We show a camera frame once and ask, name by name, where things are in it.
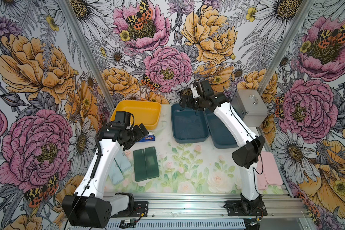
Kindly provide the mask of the large teal plastic tray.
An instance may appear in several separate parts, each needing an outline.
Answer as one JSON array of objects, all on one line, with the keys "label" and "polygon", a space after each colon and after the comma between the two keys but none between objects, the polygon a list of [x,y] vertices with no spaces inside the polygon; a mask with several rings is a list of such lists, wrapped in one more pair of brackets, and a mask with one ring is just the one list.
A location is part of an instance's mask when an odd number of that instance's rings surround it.
[{"label": "large teal plastic tray", "polygon": [[209,109],[204,110],[213,144],[218,149],[237,148],[237,142],[224,123]]}]

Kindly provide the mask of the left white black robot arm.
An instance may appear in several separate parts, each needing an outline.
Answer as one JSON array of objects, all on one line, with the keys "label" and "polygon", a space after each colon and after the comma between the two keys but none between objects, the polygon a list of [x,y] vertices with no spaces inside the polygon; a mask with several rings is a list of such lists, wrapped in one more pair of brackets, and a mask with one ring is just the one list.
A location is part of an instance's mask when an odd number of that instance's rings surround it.
[{"label": "left white black robot arm", "polygon": [[133,114],[125,111],[117,111],[115,119],[101,128],[95,137],[97,149],[87,173],[74,194],[66,195],[62,201],[66,228],[103,229],[113,215],[134,211],[132,194],[116,193],[106,201],[104,187],[116,155],[129,150],[148,134],[145,126],[136,125]]}]

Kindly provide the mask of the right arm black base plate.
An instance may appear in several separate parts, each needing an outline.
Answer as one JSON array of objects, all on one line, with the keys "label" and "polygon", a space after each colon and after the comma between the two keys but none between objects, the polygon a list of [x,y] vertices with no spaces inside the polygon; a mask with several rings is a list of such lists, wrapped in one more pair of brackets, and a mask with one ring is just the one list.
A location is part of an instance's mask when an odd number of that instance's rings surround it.
[{"label": "right arm black base plate", "polygon": [[225,202],[224,209],[226,209],[228,216],[234,217],[249,217],[249,216],[257,216],[257,217],[264,217],[267,216],[267,209],[265,204],[262,200],[259,201],[257,205],[254,207],[249,206],[249,204],[239,201],[239,200],[228,200]]}]

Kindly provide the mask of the silver metal case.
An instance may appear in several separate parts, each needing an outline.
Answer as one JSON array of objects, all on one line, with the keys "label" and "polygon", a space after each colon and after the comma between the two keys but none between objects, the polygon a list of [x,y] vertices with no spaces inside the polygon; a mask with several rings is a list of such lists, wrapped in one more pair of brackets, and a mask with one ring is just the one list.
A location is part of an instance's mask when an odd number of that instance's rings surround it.
[{"label": "silver metal case", "polygon": [[259,127],[269,114],[257,90],[238,89],[234,94],[232,106],[249,127]]}]

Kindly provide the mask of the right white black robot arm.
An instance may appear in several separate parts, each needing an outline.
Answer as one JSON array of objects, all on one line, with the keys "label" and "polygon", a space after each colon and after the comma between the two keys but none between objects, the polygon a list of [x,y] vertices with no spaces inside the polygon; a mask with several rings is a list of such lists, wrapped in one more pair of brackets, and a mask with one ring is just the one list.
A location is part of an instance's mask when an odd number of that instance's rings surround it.
[{"label": "right white black robot arm", "polygon": [[234,162],[240,167],[241,208],[246,214],[257,209],[262,195],[257,186],[257,163],[265,144],[263,136],[256,135],[237,115],[226,96],[222,93],[212,96],[183,96],[179,102],[182,108],[211,110],[218,117],[237,142],[238,149],[232,153]]}]

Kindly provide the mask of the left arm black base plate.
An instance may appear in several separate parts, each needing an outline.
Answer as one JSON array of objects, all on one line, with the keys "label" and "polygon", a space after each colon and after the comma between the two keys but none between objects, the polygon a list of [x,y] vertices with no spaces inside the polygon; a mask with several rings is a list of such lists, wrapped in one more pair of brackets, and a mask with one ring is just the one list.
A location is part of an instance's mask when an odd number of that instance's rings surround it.
[{"label": "left arm black base plate", "polygon": [[148,201],[135,201],[132,208],[116,213],[111,218],[144,218],[148,215],[148,209]]}]

